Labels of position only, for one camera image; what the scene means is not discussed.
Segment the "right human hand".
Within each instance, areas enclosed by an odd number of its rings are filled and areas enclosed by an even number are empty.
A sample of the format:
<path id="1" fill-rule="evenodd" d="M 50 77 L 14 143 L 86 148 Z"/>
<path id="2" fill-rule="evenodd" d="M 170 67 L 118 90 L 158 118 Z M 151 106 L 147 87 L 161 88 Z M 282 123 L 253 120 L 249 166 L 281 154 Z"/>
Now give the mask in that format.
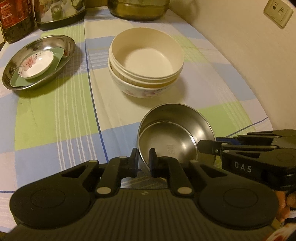
<path id="1" fill-rule="evenodd" d="M 276 194 L 279 203 L 276 219 L 282 223 L 288 218 L 290 208 L 295 208 L 295 192 L 289 195 L 283 191 L 275 191 L 274 193 Z"/>

